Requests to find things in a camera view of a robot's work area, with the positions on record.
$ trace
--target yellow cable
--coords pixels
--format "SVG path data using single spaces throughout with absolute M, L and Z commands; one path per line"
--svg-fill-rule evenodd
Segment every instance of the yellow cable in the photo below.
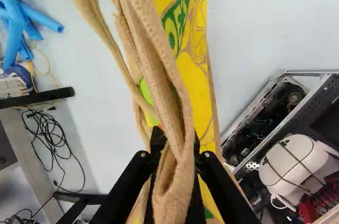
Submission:
M 28 64 L 30 66 L 29 70 L 30 70 L 30 75 L 31 75 L 31 80 L 32 80 L 32 84 L 33 84 L 33 88 L 35 90 L 35 92 L 38 92 L 36 86 L 35 86 L 35 83 L 34 83 L 34 78 L 33 78 L 33 72 L 36 72 L 38 75 L 40 76 L 46 76 L 46 75 L 50 75 L 52 81 L 54 82 L 55 84 L 55 88 L 57 89 L 58 88 L 58 84 L 57 84 L 57 81 L 55 80 L 53 74 L 50 72 L 50 62 L 47 58 L 47 56 L 44 54 L 44 52 L 42 52 L 39 48 L 37 48 L 37 40 L 34 41 L 34 45 L 33 46 L 29 46 L 28 45 L 28 48 L 32 51 L 34 49 L 36 49 L 37 51 L 40 52 L 40 54 L 45 58 L 46 60 L 46 63 L 47 63 L 47 70 L 46 72 L 42 73 L 40 72 L 39 70 L 37 70 L 33 64 L 32 61 L 28 61 Z M 54 103 L 52 104 L 49 104 L 49 103 L 41 103 L 41 104 L 37 104 L 37 105 L 32 105 L 32 106 L 14 106 L 14 108 L 16 109 L 30 109 L 30 108 L 33 108 L 33 107 L 37 107 L 37 106 L 42 106 L 42 105 L 51 105 L 51 106 L 54 106 L 55 104 L 57 103 L 57 100 L 54 101 Z

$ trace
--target metal shelf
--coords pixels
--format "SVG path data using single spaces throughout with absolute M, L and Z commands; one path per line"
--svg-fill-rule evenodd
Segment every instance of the metal shelf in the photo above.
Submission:
M 225 143 L 230 136 L 237 133 L 244 125 L 242 122 L 254 118 L 262 109 L 262 102 L 269 100 L 269 95 L 274 94 L 272 86 L 274 84 L 282 84 L 287 78 L 293 80 L 292 76 L 319 76 L 320 82 L 312 89 L 306 97 L 289 113 L 283 121 L 255 148 L 249 155 L 235 168 L 233 174 L 240 179 L 245 173 L 246 164 L 254 159 L 257 154 L 270 145 L 270 143 L 282 139 L 288 133 L 299 131 L 309 136 L 317 135 L 309 126 L 322 114 L 322 112 L 332 105 L 339 97 L 339 70 L 286 70 L 281 76 L 272 79 L 254 99 L 254 101 L 246 108 L 235 123 L 222 136 L 222 142 Z

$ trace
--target white wall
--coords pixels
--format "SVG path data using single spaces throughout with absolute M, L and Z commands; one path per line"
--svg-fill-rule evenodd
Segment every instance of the white wall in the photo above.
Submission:
M 339 68 L 339 0 L 208 0 L 220 131 L 277 69 Z

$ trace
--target black bar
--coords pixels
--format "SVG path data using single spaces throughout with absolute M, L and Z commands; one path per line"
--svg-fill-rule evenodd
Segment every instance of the black bar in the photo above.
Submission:
M 190 206 L 187 210 L 185 224 L 206 224 L 204 206 L 202 203 L 198 173 L 194 175 L 194 185 Z
M 148 199 L 146 205 L 146 212 L 144 218 L 144 224 L 154 224 L 153 219 L 153 207 L 152 207 L 152 194 L 154 188 L 155 177 L 158 169 L 158 164 L 161 156 L 161 151 L 164 149 L 167 138 L 164 135 L 163 131 L 158 127 L 154 126 L 152 129 L 152 134 L 150 137 L 149 145 L 150 152 L 152 154 L 153 162 L 153 173 L 150 177 L 150 187 L 148 192 Z
M 71 208 L 61 217 L 61 219 L 57 222 L 57 224 L 70 224 L 75 221 L 75 219 L 79 216 L 79 214 L 85 209 L 87 206 L 86 199 L 79 199 Z
M 153 169 L 150 153 L 138 151 L 94 214 L 90 224 L 125 223 L 144 183 Z
M 56 200 L 70 203 L 76 203 L 80 199 L 86 199 L 88 205 L 102 204 L 107 199 L 107 194 L 83 194 L 56 191 L 53 195 Z
M 68 98 L 74 96 L 73 87 L 63 87 L 59 89 L 49 90 L 40 93 L 30 93 L 29 95 L 4 98 L 0 100 L 0 109 L 6 109 L 14 106 L 25 106 L 39 102 L 53 101 L 60 98 Z
M 225 223 L 260 224 L 217 156 L 204 151 L 195 162 Z

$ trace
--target power cord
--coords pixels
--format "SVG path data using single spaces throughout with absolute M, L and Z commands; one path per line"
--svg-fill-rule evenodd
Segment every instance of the power cord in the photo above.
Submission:
M 72 150 L 70 149 L 70 146 L 66 140 L 66 135 L 59 124 L 58 121 L 56 121 L 52 115 L 44 113 L 44 110 L 42 111 L 36 111 L 33 109 L 28 109 L 21 114 L 22 121 L 24 123 L 25 129 L 27 129 L 33 136 L 33 140 L 31 141 L 31 145 L 33 147 L 33 150 L 35 152 L 35 155 L 37 156 L 38 160 L 42 164 L 43 168 L 47 171 L 50 172 L 54 168 L 54 162 L 58 165 L 58 167 L 62 170 L 63 172 L 63 177 L 61 179 L 61 182 L 58 184 L 56 181 L 54 181 L 54 185 L 57 186 L 57 190 L 62 189 L 66 192 L 70 193 L 78 193 L 81 192 L 85 186 L 86 182 L 86 176 L 84 169 L 78 160 L 78 158 L 73 154 Z M 34 121 L 36 122 L 36 127 L 35 128 L 30 128 L 27 123 L 26 119 L 33 118 Z M 45 163 L 42 161 L 41 157 L 37 153 L 34 143 L 36 141 L 39 141 L 43 144 L 43 146 L 46 148 L 47 151 L 50 152 L 51 156 L 51 164 L 49 167 L 45 165 Z M 63 156 L 59 152 L 60 151 L 66 152 L 66 155 Z M 66 171 L 61 167 L 60 165 L 60 160 L 68 160 L 74 158 L 77 163 L 79 164 L 79 167 L 82 171 L 83 174 L 83 184 L 81 188 L 77 191 L 70 191 L 62 187 L 64 178 L 66 176 Z
M 28 218 L 20 217 L 18 214 L 23 212 L 23 211 L 28 211 L 30 213 L 30 216 Z M 16 214 L 10 216 L 9 218 L 5 219 L 4 221 L 0 221 L 0 223 L 12 224 L 12 223 L 14 223 L 15 220 L 17 220 L 20 224 L 39 224 L 37 221 L 33 220 L 33 213 L 28 208 L 24 208 L 24 209 L 18 211 Z

